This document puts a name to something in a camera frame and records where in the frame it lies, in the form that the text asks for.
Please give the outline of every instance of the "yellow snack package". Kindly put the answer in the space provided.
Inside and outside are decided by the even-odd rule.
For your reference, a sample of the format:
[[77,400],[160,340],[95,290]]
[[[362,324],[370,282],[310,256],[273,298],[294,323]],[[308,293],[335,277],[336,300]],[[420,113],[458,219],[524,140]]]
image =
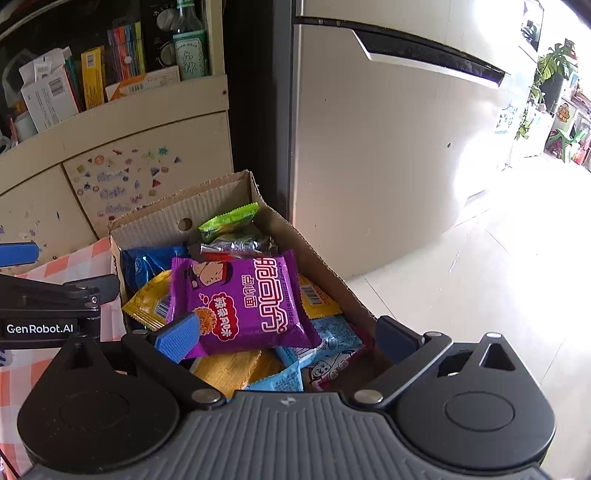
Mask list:
[[150,330],[166,325],[170,307],[170,273],[171,270],[165,270],[146,283],[123,306],[123,311]]
[[272,350],[221,353],[198,358],[191,372],[226,398],[232,398],[235,390],[278,374],[285,367]]
[[300,283],[301,303],[310,320],[343,313],[338,303],[305,276],[298,275],[298,282]]

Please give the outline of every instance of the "cartoon character print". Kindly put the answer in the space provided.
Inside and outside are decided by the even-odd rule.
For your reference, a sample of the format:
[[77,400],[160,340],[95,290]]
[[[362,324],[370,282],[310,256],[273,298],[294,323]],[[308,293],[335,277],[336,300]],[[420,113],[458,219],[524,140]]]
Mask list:
[[193,290],[209,287],[214,283],[228,283],[232,279],[232,264],[229,262],[193,262],[186,272],[191,279]]

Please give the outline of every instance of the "glass bottle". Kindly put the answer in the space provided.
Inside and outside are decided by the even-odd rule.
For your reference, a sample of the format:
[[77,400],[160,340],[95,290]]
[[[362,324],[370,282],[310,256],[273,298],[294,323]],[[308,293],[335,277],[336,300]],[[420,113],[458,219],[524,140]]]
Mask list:
[[195,13],[195,0],[177,0],[178,30],[173,36],[181,80],[207,75],[207,33]]

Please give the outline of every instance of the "refrigerator door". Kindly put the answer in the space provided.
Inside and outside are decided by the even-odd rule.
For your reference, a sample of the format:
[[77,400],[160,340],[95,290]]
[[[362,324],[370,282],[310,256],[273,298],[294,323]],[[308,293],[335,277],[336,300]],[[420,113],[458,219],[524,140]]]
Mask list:
[[512,73],[506,51],[521,36],[517,0],[299,0],[302,17],[391,28],[449,45]]
[[370,53],[347,28],[294,28],[291,219],[348,278],[452,226],[460,165],[489,148],[508,92],[494,72]]

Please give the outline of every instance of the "light blue snack package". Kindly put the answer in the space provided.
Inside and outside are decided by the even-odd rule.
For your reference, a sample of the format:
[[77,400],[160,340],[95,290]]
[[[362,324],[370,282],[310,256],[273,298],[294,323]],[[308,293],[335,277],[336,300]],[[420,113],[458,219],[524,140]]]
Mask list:
[[276,347],[275,353],[285,366],[298,364],[300,368],[304,368],[318,360],[338,355],[345,350],[355,350],[363,345],[342,315],[312,320],[311,323],[322,343],[316,348]]
[[283,370],[283,372],[248,385],[244,390],[256,390],[260,392],[303,392],[304,384],[301,380],[301,372],[298,364],[293,364]]

